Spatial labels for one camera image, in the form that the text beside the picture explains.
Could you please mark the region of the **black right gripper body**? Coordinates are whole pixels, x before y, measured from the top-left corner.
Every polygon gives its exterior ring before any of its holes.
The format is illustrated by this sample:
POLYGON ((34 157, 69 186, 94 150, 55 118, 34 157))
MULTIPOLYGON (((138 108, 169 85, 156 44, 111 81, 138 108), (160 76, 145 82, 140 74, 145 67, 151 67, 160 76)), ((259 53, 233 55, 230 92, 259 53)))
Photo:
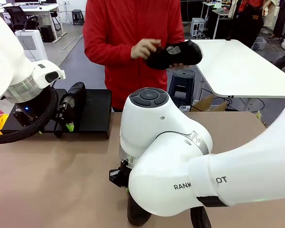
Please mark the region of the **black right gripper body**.
POLYGON ((128 161, 124 160, 120 163, 118 169, 109 171, 109 181, 119 188, 128 188, 129 176, 131 168, 128 167, 128 161))

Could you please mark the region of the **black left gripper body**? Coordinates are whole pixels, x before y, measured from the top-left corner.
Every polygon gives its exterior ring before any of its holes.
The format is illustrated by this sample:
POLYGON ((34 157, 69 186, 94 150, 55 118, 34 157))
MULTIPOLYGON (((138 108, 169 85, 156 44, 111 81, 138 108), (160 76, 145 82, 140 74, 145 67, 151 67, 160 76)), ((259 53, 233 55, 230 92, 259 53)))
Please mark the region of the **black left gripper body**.
POLYGON ((49 98, 50 95, 38 95, 32 100, 19 103, 19 110, 28 116, 37 115, 40 118, 48 108, 49 98))

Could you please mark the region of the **person's right hand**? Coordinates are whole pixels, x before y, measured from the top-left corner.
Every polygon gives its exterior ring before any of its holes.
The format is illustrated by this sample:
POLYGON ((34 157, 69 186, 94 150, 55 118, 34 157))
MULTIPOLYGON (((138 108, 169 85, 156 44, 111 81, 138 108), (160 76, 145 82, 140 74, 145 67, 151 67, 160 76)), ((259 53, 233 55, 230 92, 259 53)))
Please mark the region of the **person's right hand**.
POLYGON ((131 59, 147 59, 152 52, 161 46, 160 39, 143 38, 131 49, 131 59))

